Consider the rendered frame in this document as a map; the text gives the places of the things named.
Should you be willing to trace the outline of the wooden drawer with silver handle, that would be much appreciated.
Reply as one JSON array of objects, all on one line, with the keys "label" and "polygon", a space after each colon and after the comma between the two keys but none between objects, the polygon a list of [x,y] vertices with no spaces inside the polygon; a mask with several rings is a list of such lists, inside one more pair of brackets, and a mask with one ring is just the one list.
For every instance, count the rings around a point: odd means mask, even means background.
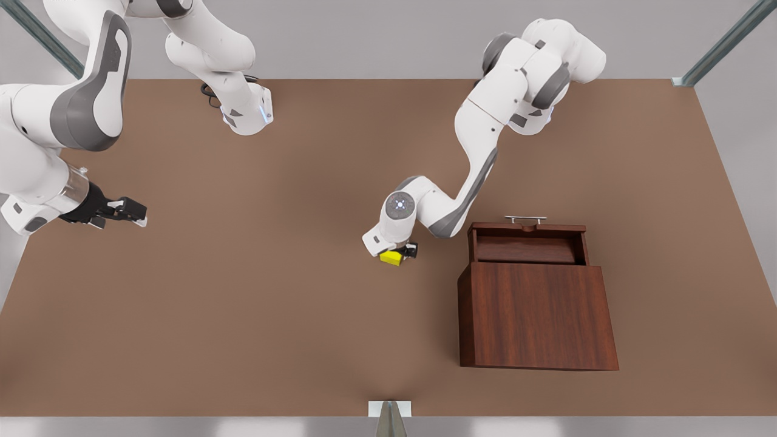
[{"label": "wooden drawer with silver handle", "polygon": [[585,226],[472,222],[469,261],[590,265]]}]

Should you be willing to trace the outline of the dark wooden cabinet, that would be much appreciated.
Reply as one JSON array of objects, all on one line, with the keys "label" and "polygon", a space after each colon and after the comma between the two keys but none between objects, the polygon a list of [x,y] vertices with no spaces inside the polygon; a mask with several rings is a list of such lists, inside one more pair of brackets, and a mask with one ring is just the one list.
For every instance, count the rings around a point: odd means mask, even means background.
[{"label": "dark wooden cabinet", "polygon": [[619,369],[599,266],[470,263],[458,326],[464,367]]}]

